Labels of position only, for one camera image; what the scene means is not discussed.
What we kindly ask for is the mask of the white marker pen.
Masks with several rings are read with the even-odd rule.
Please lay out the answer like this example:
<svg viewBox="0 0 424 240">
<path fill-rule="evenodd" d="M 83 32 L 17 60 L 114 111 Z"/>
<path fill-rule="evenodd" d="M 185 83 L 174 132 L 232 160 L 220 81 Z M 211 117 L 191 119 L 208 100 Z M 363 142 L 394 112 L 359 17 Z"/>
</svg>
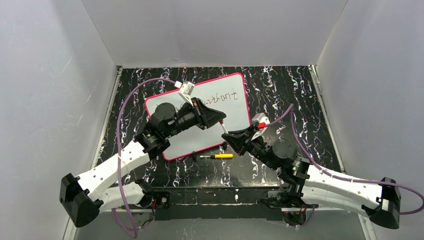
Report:
<svg viewBox="0 0 424 240">
<path fill-rule="evenodd" d="M 227 128 L 226 128 L 226 126 L 225 126 L 225 124 L 224 124 L 224 123 L 221 123 L 220 125 L 221 125 L 221 127 L 222 127 L 222 129 L 223 129 L 224 133 L 225 133 L 225 134 L 228 134 L 229 132 L 228 132 L 228 130 L 227 130 Z"/>
</svg>

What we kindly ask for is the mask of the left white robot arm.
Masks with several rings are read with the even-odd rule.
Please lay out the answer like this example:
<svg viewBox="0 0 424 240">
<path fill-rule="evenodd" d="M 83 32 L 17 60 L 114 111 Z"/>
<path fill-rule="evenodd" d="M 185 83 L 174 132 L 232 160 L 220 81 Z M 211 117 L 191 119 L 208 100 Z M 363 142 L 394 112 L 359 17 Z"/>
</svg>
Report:
<svg viewBox="0 0 424 240">
<path fill-rule="evenodd" d="M 206 106 L 197 97 L 180 109 L 169 102 L 159 104 L 141 132 L 119 153 L 77 176 L 65 175 L 60 183 L 59 202 L 77 228 L 88 225 L 101 212 L 126 204 L 152 207 L 157 195 L 145 180 L 122 187 L 112 184 L 161 155 L 170 147 L 170 137 L 192 127 L 209 129 L 225 118 L 224 112 Z"/>
</svg>

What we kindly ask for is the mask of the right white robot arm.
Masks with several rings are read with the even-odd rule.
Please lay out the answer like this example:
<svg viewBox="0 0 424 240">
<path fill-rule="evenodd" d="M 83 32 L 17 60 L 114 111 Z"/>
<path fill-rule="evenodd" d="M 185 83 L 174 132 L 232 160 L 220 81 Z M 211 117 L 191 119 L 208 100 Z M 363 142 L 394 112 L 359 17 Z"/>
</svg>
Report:
<svg viewBox="0 0 424 240">
<path fill-rule="evenodd" d="M 297 148 L 284 138 L 265 142 L 255 126 L 224 133 L 222 138 L 238 155 L 249 153 L 279 171 L 279 178 L 288 184 L 284 202 L 344 209 L 387 229 L 400 227 L 401 194 L 395 180 L 371 181 L 318 168 L 299 157 Z"/>
</svg>

